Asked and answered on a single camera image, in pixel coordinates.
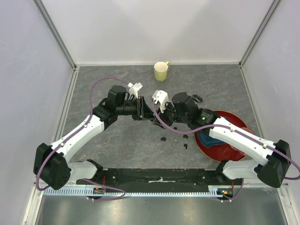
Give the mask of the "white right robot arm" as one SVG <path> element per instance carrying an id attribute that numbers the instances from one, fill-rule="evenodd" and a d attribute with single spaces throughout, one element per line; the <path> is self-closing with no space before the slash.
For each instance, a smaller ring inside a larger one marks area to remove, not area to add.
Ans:
<path id="1" fill-rule="evenodd" d="M 159 105 L 154 115 L 165 128 L 171 129 L 173 123 L 187 124 L 193 133 L 218 139 L 251 157 L 247 161 L 221 161 L 214 176 L 217 183 L 223 185 L 234 179 L 258 178 L 270 187 L 281 187 L 291 164 L 287 142 L 273 142 L 253 135 L 215 111 L 198 108 L 185 92 L 174 95 L 170 101 L 165 91 L 157 90 L 152 99 L 153 106 Z"/>

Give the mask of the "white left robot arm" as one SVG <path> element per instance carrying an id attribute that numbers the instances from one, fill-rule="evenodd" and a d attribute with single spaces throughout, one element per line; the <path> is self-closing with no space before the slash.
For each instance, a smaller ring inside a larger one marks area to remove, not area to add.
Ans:
<path id="1" fill-rule="evenodd" d="M 91 159 L 71 163 L 70 159 L 94 136 L 105 131 L 119 116 L 132 116 L 134 120 L 153 120 L 153 113 L 138 91 L 142 84 L 129 83 L 127 87 L 114 85 L 98 106 L 92 108 L 84 121 L 61 139 L 50 145 L 37 147 L 33 172 L 37 176 L 36 187 L 42 190 L 39 181 L 47 188 L 61 189 L 70 181 L 87 179 L 99 184 L 103 179 L 101 165 Z"/>

